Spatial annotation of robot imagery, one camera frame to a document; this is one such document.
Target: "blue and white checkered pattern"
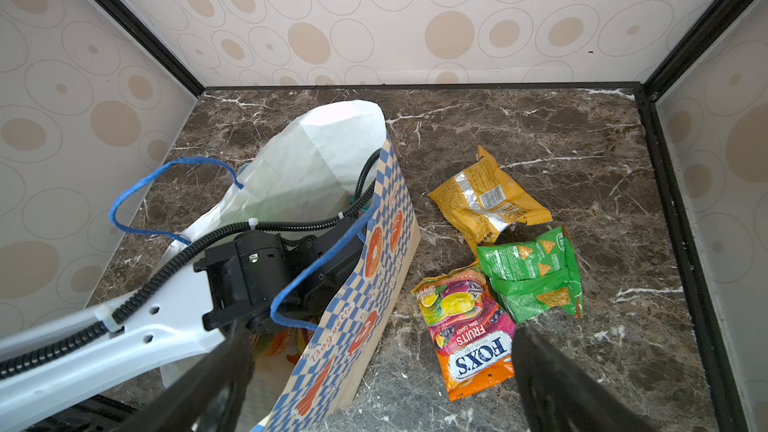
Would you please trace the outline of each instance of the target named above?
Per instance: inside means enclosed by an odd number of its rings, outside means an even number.
[[[389,137],[382,146],[379,157],[371,207],[376,212],[368,223],[366,245],[362,250],[360,263],[322,316],[317,332],[288,381],[288,391],[280,396],[273,408],[274,415],[266,430],[293,432],[309,427],[328,415],[342,382],[364,346],[376,330],[386,325],[383,323],[383,316],[398,293],[395,290],[398,274],[405,273],[400,269],[407,254],[411,228],[415,224],[411,198]],[[398,211],[402,211],[402,233],[394,251],[390,252],[392,226]],[[382,228],[381,259],[376,273],[367,278],[365,260],[373,233],[378,227]],[[377,314],[376,322],[370,332],[365,334],[363,325],[372,312]],[[349,353],[353,343],[354,350]],[[309,412],[302,417],[296,406],[315,384],[316,377],[328,365],[329,360],[332,360],[330,372],[318,390]]]

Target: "foxs logo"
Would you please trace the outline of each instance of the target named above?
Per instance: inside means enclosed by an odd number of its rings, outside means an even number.
[[[463,380],[509,356],[511,350],[509,335],[495,331],[451,354],[448,369],[454,378]]]

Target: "polka dot wallpaper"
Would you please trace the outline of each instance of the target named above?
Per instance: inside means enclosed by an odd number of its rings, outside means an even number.
[[[107,210],[193,104],[88,0],[0,0],[0,337],[85,306],[122,237]]]
[[[753,430],[768,430],[768,0],[659,102],[696,247]]]
[[[644,80],[711,1],[124,0],[206,86]]]

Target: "cable tie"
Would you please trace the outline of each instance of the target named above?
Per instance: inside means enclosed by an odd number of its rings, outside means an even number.
[[[96,318],[102,322],[104,322],[104,325],[107,327],[107,330],[111,333],[119,332],[120,329],[123,328],[122,325],[118,325],[117,322],[114,321],[114,318],[112,317],[112,309],[110,309],[109,305],[101,304],[98,307],[96,307],[96,310],[94,311],[94,315]]]

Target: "black cable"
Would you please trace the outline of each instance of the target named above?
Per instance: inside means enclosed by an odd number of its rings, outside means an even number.
[[[379,157],[381,149],[373,153],[368,158],[365,166],[360,172],[360,178],[358,179],[358,186],[362,190],[362,184],[365,182],[366,177],[373,163]],[[349,217],[356,215],[360,208],[362,208],[373,197],[373,190],[376,183],[373,182],[368,189],[361,196],[358,196],[358,191],[355,190],[356,200],[348,207],[347,210],[342,212],[343,217]],[[263,232],[308,232],[312,230],[322,230],[324,228],[330,228],[335,226],[340,220],[340,216],[326,218],[314,222],[260,222],[254,229],[261,230]],[[183,266],[185,266],[190,260],[192,260],[197,254],[209,246],[215,244],[222,238],[229,235],[239,234],[251,230],[248,222],[236,222],[235,224],[229,224],[228,226],[220,227],[206,235],[198,238],[195,242],[189,244],[184,250],[176,254],[158,271],[157,274],[149,278],[139,290],[134,292],[128,300],[122,303],[112,313],[112,319],[118,324],[122,324],[128,318],[133,315],[142,305],[152,297],[160,287],[163,286],[168,279],[178,272]],[[13,377],[27,370],[31,370],[41,365],[45,365],[53,360],[56,360],[65,355],[71,354],[75,350],[90,344],[96,339],[104,336],[109,330],[107,325],[102,322],[93,322],[91,325],[77,331],[68,337],[63,338],[53,344],[46,345],[44,347],[37,348],[26,354],[19,355],[14,358],[3,360],[0,362],[0,380]]]
[[[377,160],[379,160],[379,156],[381,155],[382,150],[376,150],[373,154],[366,160],[366,164],[362,167],[362,172],[360,172],[360,177],[357,179],[357,187],[355,187],[355,195],[353,196],[355,200],[357,200],[358,197],[360,197],[360,194],[362,194],[362,187],[366,184],[366,177],[368,177],[368,172],[371,171],[371,167],[373,167],[373,164],[376,163]]]

